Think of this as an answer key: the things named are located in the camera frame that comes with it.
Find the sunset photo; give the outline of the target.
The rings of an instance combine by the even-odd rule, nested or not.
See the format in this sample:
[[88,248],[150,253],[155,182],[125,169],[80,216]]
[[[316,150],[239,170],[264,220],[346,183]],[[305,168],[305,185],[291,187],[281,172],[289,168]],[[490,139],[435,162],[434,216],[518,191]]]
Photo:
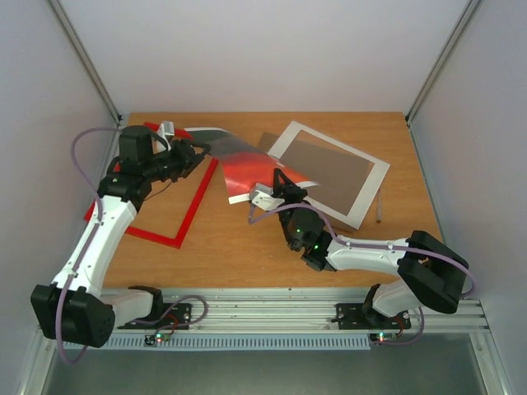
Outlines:
[[230,204],[249,201],[250,190],[256,184],[271,188],[275,169],[280,169],[301,188],[317,184],[225,129],[186,128],[185,131],[196,142],[206,143],[211,147],[209,155],[222,166]]

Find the red picture frame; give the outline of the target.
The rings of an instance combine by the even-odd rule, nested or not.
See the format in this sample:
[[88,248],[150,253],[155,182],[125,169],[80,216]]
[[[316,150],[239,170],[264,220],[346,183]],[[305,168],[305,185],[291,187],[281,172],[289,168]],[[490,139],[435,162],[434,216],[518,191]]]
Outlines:
[[[146,126],[150,128],[153,132],[158,132],[161,129],[161,125],[159,123],[149,123],[145,122],[143,123],[143,126]],[[183,137],[183,138],[190,138],[189,130],[186,129],[175,129],[175,135],[177,137]],[[165,245],[167,247],[171,247],[174,249],[180,249],[185,236],[189,232],[189,228],[194,220],[194,217],[196,216],[199,206],[205,196],[205,193],[207,192],[208,186],[212,180],[212,177],[214,173],[216,172],[216,169],[218,167],[219,161],[217,159],[211,159],[210,164],[208,165],[203,178],[197,187],[196,193],[194,194],[194,197],[189,205],[189,208],[187,212],[184,215],[183,220],[181,221],[180,227],[174,237],[168,237],[164,235],[159,235],[157,233],[144,230],[141,228],[137,228],[134,226],[129,226],[125,234],[131,235],[133,237],[144,239],[149,242]],[[88,210],[86,211],[86,214],[83,217],[83,220],[87,223],[94,211],[95,203],[92,203]]]

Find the clear handled screwdriver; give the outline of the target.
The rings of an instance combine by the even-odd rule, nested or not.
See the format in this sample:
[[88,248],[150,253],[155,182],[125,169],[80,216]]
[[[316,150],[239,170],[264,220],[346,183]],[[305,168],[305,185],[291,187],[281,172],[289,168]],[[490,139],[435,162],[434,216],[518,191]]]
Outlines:
[[382,205],[382,190],[379,188],[376,196],[376,209],[375,209],[375,220],[378,224],[382,222],[382,213],[383,213],[383,205]]

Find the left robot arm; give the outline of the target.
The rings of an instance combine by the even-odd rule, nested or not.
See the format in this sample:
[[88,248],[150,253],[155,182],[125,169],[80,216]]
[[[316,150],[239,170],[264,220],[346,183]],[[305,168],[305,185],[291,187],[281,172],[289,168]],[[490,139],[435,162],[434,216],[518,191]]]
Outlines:
[[95,189],[94,211],[82,237],[51,283],[37,285],[30,296],[42,333],[57,342],[99,348],[114,329],[156,325],[169,312],[161,291],[148,286],[103,299],[105,275],[152,185],[188,177],[211,147],[193,138],[168,141],[142,125],[120,129],[118,135],[119,153]]

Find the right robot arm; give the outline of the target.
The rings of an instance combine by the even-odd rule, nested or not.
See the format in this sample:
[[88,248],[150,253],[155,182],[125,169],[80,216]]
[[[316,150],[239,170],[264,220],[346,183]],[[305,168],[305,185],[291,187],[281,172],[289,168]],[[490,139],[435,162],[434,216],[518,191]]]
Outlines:
[[425,231],[406,239],[362,240],[336,235],[322,212],[307,202],[305,189],[280,169],[273,171],[273,199],[290,250],[317,272],[362,270],[397,276],[373,285],[361,306],[368,327],[380,328],[409,309],[456,312],[469,265]]

